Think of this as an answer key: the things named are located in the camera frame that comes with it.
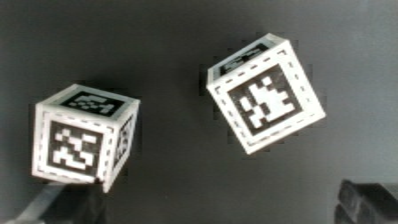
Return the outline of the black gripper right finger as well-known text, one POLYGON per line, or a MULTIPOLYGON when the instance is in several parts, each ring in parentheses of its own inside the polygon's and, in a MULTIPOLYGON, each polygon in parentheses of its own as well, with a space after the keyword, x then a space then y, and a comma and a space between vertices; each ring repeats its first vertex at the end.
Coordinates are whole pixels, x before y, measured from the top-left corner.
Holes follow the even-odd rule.
POLYGON ((398 183, 342 181, 335 224, 398 224, 398 183))

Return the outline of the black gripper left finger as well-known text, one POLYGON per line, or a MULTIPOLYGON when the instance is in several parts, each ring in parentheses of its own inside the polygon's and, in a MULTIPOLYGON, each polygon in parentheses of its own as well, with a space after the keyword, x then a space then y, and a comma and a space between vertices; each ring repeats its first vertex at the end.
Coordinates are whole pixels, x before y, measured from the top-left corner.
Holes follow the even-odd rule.
POLYGON ((15 218, 15 224, 109 224, 102 186, 50 182, 15 218))

